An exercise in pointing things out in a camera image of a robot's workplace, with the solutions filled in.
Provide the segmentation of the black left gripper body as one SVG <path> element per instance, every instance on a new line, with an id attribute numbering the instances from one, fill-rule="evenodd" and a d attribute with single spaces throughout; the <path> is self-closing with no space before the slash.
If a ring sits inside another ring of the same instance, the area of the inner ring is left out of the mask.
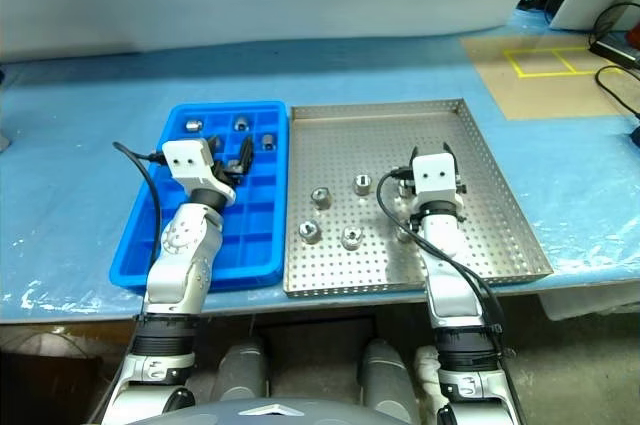
<path id="1" fill-rule="evenodd" d="M 222 183 L 228 186 L 238 186 L 241 183 L 242 178 L 249 173 L 241 173 L 238 163 L 239 158 L 236 160 L 235 164 L 229 162 L 227 165 L 225 165 L 222 160 L 215 159 L 212 166 L 212 173 L 214 177 Z"/>

